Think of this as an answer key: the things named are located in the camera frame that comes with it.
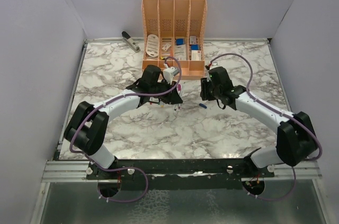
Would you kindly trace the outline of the dark red tip pen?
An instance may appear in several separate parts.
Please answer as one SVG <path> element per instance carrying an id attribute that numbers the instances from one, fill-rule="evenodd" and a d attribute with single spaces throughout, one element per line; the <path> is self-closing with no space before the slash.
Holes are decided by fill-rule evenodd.
<path id="1" fill-rule="evenodd" d="M 178 92 L 179 96 L 182 97 L 182 86 L 181 86 L 181 84 L 178 84 L 177 92 Z M 178 105 L 179 105 L 178 110 L 180 110 L 181 109 L 181 103 L 179 103 Z"/>

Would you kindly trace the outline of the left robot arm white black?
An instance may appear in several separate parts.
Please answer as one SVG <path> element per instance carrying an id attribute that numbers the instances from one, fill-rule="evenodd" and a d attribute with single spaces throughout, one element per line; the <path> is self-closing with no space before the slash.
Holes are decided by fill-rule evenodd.
<path id="1" fill-rule="evenodd" d="M 109 122 L 127 111 L 137 109 L 157 98 L 165 104 L 183 103 L 177 92 L 178 82 L 173 81 L 181 75 L 179 67 L 166 66 L 161 70 L 155 65 L 148 65 L 142 76 L 129 85 L 120 94 L 96 104 L 81 102 L 71 117 L 64 139 L 70 146 L 77 147 L 89 159 L 99 164 L 99 173 L 107 179 L 117 172 L 114 156 L 104 145 L 104 138 Z"/>

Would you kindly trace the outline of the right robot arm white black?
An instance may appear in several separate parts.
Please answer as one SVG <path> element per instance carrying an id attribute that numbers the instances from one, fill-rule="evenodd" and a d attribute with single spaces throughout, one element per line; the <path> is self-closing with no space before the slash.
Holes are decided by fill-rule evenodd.
<path id="1" fill-rule="evenodd" d="M 202 78 L 200 96 L 204 101 L 216 101 L 221 109 L 230 107 L 255 118 L 276 134 L 276 145 L 250 153 L 243 164 L 244 173 L 255 177 L 263 167 L 286 164 L 294 167 L 318 150 L 310 117 L 278 109 L 256 97 L 249 89 L 233 85 L 225 68 L 216 67 Z"/>

